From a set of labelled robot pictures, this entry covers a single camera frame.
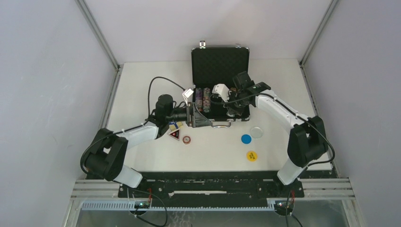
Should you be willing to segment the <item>playing card deck box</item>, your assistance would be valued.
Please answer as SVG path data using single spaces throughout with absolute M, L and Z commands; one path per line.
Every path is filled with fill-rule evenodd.
M 169 123 L 169 129 L 171 131 L 175 131 L 180 129 L 181 127 L 183 127 L 183 123 L 182 122 L 170 122 Z

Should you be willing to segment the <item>red white poker chip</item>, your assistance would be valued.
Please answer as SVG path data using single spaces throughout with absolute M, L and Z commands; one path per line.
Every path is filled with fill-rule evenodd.
M 184 137 L 183 137 L 183 143 L 184 143 L 185 145 L 190 144 L 190 143 L 191 143 L 191 137 L 190 137 L 190 136 L 184 136 Z

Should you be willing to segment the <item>black aluminium poker case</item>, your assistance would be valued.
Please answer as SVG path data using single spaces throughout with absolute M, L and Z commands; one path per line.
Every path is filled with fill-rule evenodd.
M 250 50 L 239 44 L 208 45 L 201 40 L 198 47 L 191 50 L 192 83 L 197 90 L 208 90 L 210 93 L 217 84 L 224 84 L 229 89 L 237 90 L 234 77 L 248 71 Z M 209 95 L 207 106 L 199 108 L 201 113 L 213 122 L 246 122 L 250 120 L 249 107 L 243 108 L 240 114 L 229 114 L 226 107 L 216 105 L 221 98 Z

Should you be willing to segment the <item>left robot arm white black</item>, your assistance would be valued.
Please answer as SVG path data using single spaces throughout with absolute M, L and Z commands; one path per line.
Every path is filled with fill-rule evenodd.
M 127 130 L 113 132 L 101 128 L 80 159 L 80 167 L 84 173 L 92 172 L 107 181 L 124 184 L 136 197 L 144 196 L 148 185 L 142 181 L 140 172 L 124 164 L 126 151 L 149 140 L 162 137 L 169 129 L 171 122 L 185 122 L 190 127 L 211 126 L 212 122 L 194 105 L 174 107 L 171 95 L 161 95 L 155 109 L 145 120 Z

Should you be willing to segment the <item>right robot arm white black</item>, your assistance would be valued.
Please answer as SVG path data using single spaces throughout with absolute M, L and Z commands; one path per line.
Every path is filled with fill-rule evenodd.
M 214 86 L 229 115 L 239 115 L 250 105 L 270 114 L 289 134 L 288 159 L 277 172 L 273 190 L 280 197 L 292 191 L 292 183 L 307 168 L 318 165 L 318 160 L 328 150 L 334 151 L 328 141 L 323 120 L 319 116 L 309 117 L 300 113 L 279 98 L 264 82 L 254 83 L 248 72 L 233 77 L 234 90 L 224 84 Z

